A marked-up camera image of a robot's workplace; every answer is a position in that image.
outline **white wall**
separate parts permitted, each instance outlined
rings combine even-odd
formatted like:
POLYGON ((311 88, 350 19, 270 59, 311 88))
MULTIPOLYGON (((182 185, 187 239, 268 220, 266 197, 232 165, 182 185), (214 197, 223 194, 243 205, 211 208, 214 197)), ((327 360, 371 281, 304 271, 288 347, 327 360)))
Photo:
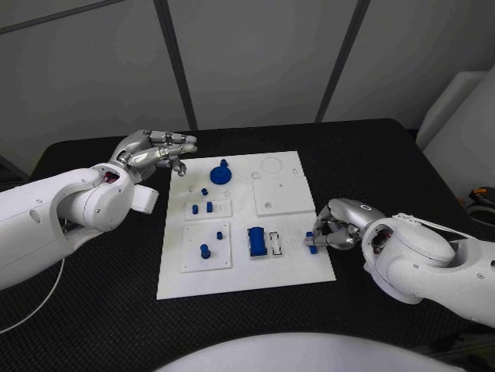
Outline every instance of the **white wall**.
POLYGON ((0 28, 31 21, 56 13, 66 12, 100 0, 0 0, 0 28))
POLYGON ((188 130, 152 0, 0 35, 0 155, 25 173, 53 143, 138 129, 188 130))
POLYGON ((458 197, 495 187, 495 67, 423 153, 458 197))
POLYGON ((356 0, 169 4, 200 129, 314 122, 356 0))
POLYGON ((371 1, 325 121, 419 128, 459 71, 495 63, 495 0, 371 1))

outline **black textured mat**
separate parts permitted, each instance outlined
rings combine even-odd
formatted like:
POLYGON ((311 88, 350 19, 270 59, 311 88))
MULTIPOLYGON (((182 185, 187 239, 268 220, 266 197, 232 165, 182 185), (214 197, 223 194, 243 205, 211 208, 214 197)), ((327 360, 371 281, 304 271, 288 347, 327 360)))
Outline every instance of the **black textured mat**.
MULTIPOLYGON (((480 236, 413 139, 394 120, 330 122, 195 133, 193 157, 298 150, 317 210, 353 198, 480 236)), ((122 137, 53 145, 34 179, 107 161, 122 137)), ((420 346, 469 326, 444 306, 406 305, 379 289, 361 249, 331 250, 337 282, 157 301, 171 171, 145 183, 161 192, 152 215, 67 258, 57 291, 37 315, 0 335, 0 370, 155 370, 200 348, 270 332, 331 332, 420 346)), ((58 264, 0 292, 0 329, 41 303, 58 264)))

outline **white mounting plate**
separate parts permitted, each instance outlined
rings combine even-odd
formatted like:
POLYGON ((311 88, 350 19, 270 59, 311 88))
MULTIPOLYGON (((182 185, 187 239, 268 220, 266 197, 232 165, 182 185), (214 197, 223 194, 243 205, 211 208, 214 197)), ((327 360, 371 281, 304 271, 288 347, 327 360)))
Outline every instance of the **white mounting plate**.
POLYGON ((305 177, 259 180, 255 182, 255 188, 259 217, 315 212, 315 203, 305 177))
POLYGON ((188 225, 184 228, 182 244, 182 273, 194 271, 230 269, 230 224, 229 222, 188 225), (223 239, 217 239, 217 232, 223 232, 223 239), (201 245, 206 244, 211 251, 211 258, 201 256, 201 245))
POLYGON ((296 151, 259 153, 233 157, 184 160, 185 177, 171 176, 167 231, 161 255, 161 277, 157 298, 180 298, 295 284, 334 281, 335 273, 325 248, 309 253, 304 243, 305 233, 317 220, 314 212, 259 217, 256 214, 255 182, 305 177, 296 151), (227 184, 211 183, 210 173, 226 158, 233 178, 227 184), (184 229, 208 224, 208 220, 187 221, 187 206, 207 201, 232 201, 232 217, 213 219, 211 223, 230 223, 230 258, 227 270, 206 270, 182 273, 184 229), (250 258, 247 229, 260 226, 266 232, 269 255, 263 260, 250 258), (272 254, 270 233, 278 232, 282 256, 272 254))
POLYGON ((208 200, 198 203, 187 203, 187 221, 198 221, 200 219, 224 219, 233 216, 233 208, 230 200, 208 200), (206 211, 206 203, 211 202, 213 212, 206 211), (194 215, 194 205, 197 205, 200 212, 194 215))

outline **white cable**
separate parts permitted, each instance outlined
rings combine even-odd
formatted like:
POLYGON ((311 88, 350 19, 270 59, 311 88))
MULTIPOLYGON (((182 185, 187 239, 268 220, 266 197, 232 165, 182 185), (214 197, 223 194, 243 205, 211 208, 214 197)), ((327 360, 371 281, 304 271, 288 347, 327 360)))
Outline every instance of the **white cable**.
POLYGON ((459 232, 458 230, 454 230, 449 227, 438 225, 436 223, 433 223, 431 221, 426 221, 425 219, 418 219, 415 216, 406 215, 405 213, 399 213, 393 217, 396 219, 407 219, 407 220, 412 220, 412 221, 418 221, 418 222, 423 223, 425 225, 432 226, 438 230, 444 230, 444 231, 448 231, 449 233, 459 234, 461 236, 465 236, 469 239, 477 239, 474 236, 468 235, 465 232, 459 232))
POLYGON ((14 324, 11 327, 8 327, 6 329, 4 329, 0 331, 0 335, 6 332, 6 331, 11 331, 14 328, 17 328, 24 322, 27 322, 27 320, 35 315, 35 313, 41 310, 41 307, 44 306, 44 304, 47 303, 48 299, 51 298, 53 296, 53 293, 56 291, 56 288, 57 288, 57 284, 60 283, 60 279, 61 279, 61 274, 63 274, 63 267, 66 266, 66 259, 63 259, 61 261, 61 268, 60 268, 60 274, 57 275, 57 280, 56 280, 56 283, 54 283, 54 286, 53 286, 53 289, 50 290, 50 293, 48 293, 48 296, 47 298, 44 299, 41 305, 38 306, 38 308, 32 311, 32 313, 17 323, 14 324))

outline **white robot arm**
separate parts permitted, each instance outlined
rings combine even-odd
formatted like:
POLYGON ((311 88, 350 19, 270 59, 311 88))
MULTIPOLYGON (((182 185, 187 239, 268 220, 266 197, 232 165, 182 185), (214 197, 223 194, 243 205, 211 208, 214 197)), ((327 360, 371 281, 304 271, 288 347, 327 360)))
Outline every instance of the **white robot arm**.
POLYGON ((448 242, 425 225, 446 229, 405 214, 386 218, 364 203, 334 199, 305 242, 347 250, 363 240, 364 269, 393 298, 412 305, 429 298, 495 328, 495 243, 462 233, 467 239, 448 242))
POLYGON ((0 290, 113 230, 131 209, 152 213, 158 192, 138 183, 157 167, 172 167, 185 175, 178 156, 197 151, 195 142, 193 136, 138 131, 119 144, 109 163, 0 193, 0 290), (60 219, 76 228, 64 229, 60 219))

